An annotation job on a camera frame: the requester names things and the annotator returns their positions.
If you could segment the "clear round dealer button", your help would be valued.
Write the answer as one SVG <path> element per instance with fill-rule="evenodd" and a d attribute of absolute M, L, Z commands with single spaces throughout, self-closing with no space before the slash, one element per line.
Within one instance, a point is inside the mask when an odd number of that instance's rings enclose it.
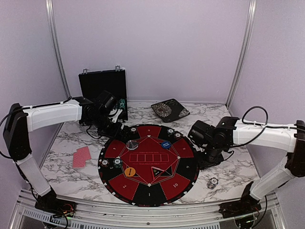
<path fill-rule="evenodd" d="M 127 148 L 128 150 L 135 150 L 138 146 L 139 146 L 139 143 L 136 142 L 136 141 L 129 140 L 129 141 L 126 143 L 126 148 Z"/>

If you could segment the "grey chip stack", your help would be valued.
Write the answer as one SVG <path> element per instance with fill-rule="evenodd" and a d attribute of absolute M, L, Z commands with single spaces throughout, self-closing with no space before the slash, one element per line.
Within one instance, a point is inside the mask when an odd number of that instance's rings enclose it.
<path fill-rule="evenodd" d="M 213 177 L 211 179 L 209 179 L 209 181 L 207 182 L 207 188 L 208 189 L 214 189 L 216 188 L 216 186 L 218 185 L 218 179 Z"/>

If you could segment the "green 50 chips seat three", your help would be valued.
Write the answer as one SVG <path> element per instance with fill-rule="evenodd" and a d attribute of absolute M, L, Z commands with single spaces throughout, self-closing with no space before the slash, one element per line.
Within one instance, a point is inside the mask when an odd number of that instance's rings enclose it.
<path fill-rule="evenodd" d="M 115 168 L 121 168 L 123 164 L 123 161 L 120 158 L 116 158 L 113 160 L 113 166 Z"/>

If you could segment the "red playing card deck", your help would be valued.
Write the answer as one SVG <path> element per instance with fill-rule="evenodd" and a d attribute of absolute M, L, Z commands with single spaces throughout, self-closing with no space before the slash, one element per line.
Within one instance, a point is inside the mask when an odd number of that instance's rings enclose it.
<path fill-rule="evenodd" d="M 91 160 L 91 154 L 87 146 L 78 148 L 73 154 L 73 168 L 84 168 L 86 166 L 86 161 Z"/>

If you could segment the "orange big blind button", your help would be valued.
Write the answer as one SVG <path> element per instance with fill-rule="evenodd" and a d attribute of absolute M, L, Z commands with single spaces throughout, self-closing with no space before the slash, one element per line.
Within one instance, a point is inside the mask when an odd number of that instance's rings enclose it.
<path fill-rule="evenodd" d="M 133 177 L 136 174 L 136 170 L 133 167 L 128 167 L 125 169 L 124 174 L 127 177 Z"/>

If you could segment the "blue small blind button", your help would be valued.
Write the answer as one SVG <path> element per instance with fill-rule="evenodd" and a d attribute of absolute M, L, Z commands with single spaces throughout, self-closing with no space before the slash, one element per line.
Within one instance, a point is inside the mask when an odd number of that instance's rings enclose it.
<path fill-rule="evenodd" d="M 169 149 L 171 147 L 171 143 L 169 141 L 164 141 L 161 143 L 162 148 Z"/>

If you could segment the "green 50 chip seat seven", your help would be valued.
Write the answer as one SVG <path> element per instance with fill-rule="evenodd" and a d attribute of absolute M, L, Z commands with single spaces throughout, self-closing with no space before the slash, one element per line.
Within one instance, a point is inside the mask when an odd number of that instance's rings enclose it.
<path fill-rule="evenodd" d="M 167 129 L 167 133 L 168 133 L 169 135 L 171 135 L 171 134 L 174 133 L 174 130 L 169 128 L 169 129 Z"/>

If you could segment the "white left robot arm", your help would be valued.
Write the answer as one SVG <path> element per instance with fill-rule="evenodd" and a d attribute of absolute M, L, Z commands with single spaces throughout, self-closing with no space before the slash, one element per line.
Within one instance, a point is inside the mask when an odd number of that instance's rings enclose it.
<path fill-rule="evenodd" d="M 115 115 L 111 114 L 115 105 L 115 98 L 106 94 L 100 95 L 94 102 L 80 96 L 51 104 L 21 106 L 15 103 L 10 107 L 9 113 L 1 121 L 5 125 L 3 138 L 9 153 L 6 158 L 13 160 L 21 176 L 38 194 L 36 208 L 57 212 L 66 202 L 57 198 L 32 157 L 29 133 L 46 126 L 74 121 L 95 126 L 100 136 L 126 140 L 130 129 L 118 123 Z"/>

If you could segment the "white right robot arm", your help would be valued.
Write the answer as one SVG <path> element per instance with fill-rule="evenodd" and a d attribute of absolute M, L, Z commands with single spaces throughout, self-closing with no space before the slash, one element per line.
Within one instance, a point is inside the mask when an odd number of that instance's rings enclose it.
<path fill-rule="evenodd" d="M 250 182 L 234 203 L 236 210 L 245 214 L 266 194 L 289 180 L 305 175 L 305 123 L 269 124 L 246 121 L 244 118 L 226 116 L 217 126 L 199 122 L 200 142 L 204 149 L 202 162 L 214 165 L 223 151 L 245 145 L 265 146 L 284 150 L 281 162 L 259 180 Z"/>

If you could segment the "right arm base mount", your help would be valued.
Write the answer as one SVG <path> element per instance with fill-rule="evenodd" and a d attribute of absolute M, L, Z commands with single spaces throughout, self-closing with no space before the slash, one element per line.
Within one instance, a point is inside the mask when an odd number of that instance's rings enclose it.
<path fill-rule="evenodd" d="M 244 214 L 253 213 L 262 209 L 260 203 L 251 204 L 250 202 L 231 201 L 219 205 L 219 213 L 223 218 L 236 217 Z"/>

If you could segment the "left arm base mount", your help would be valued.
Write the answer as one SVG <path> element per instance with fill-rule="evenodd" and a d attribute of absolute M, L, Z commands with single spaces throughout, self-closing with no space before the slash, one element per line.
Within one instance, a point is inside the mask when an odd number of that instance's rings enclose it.
<path fill-rule="evenodd" d="M 75 212 L 76 203 L 72 201 L 57 199 L 55 203 L 50 204 L 36 202 L 35 208 L 52 213 L 55 215 L 55 218 L 63 216 L 72 217 Z"/>

